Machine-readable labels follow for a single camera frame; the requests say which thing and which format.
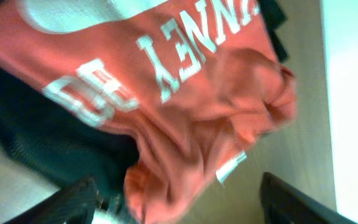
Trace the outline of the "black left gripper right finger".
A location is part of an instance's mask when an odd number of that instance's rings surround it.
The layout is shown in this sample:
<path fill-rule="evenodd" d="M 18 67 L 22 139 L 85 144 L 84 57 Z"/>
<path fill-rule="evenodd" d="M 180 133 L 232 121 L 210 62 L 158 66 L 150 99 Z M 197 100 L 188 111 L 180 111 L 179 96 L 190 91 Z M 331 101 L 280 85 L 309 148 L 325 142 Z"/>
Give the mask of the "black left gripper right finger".
<path fill-rule="evenodd" d="M 269 172 L 259 197 L 265 224 L 356 224 Z"/>

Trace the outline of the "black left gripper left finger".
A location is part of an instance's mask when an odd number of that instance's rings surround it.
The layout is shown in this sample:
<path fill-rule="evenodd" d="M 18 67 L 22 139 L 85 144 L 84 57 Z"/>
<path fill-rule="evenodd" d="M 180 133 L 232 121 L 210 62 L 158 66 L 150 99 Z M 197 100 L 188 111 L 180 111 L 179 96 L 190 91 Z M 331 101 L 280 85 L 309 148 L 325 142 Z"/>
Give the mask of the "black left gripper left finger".
<path fill-rule="evenodd" d="M 94 179 L 87 177 L 62 188 L 4 224 L 91 224 L 97 196 Z"/>

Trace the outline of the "red orange printed t-shirt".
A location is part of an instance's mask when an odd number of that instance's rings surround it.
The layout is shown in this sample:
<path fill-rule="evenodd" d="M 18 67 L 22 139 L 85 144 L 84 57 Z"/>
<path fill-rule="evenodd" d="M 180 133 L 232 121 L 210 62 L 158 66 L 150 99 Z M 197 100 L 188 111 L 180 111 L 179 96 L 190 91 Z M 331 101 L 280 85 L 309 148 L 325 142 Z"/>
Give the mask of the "red orange printed t-shirt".
<path fill-rule="evenodd" d="M 93 128 L 127 134 L 142 223 L 184 214 L 218 170 L 296 115 L 257 1 L 3 1 L 0 67 Z"/>

